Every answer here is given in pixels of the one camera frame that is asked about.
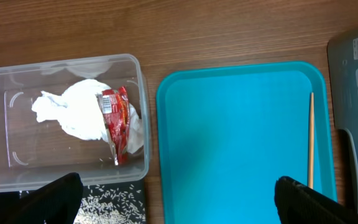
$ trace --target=blue tray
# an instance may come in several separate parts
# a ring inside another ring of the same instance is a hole
[[[280,223],[275,181],[307,184],[314,92],[314,189],[337,200],[324,78],[305,62],[175,72],[157,92],[165,223]]]

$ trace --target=wooden table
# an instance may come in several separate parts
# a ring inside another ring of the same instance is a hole
[[[135,55],[152,115],[148,219],[163,223],[155,108],[162,79],[192,68],[310,62],[327,84],[338,200],[351,207],[349,158],[333,126],[326,46],[357,25],[355,0],[0,0],[0,67]]]

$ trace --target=red snack wrapper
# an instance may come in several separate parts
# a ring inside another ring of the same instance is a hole
[[[113,153],[117,165],[127,161],[129,135],[129,102],[126,89],[104,90],[102,92],[102,114],[115,146]]]

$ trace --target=crumpled paper towel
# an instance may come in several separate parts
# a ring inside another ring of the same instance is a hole
[[[61,96],[41,91],[31,110],[37,113],[39,123],[57,120],[69,135],[82,140],[108,142],[103,114],[96,95],[110,86],[93,79],[86,79],[70,86]],[[143,123],[135,108],[129,105],[131,121],[129,125],[128,152],[135,153],[143,146]]]

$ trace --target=chopstick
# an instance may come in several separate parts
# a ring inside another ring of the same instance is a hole
[[[308,187],[313,189],[314,176],[314,94],[310,94],[310,118],[309,118],[309,169]]]

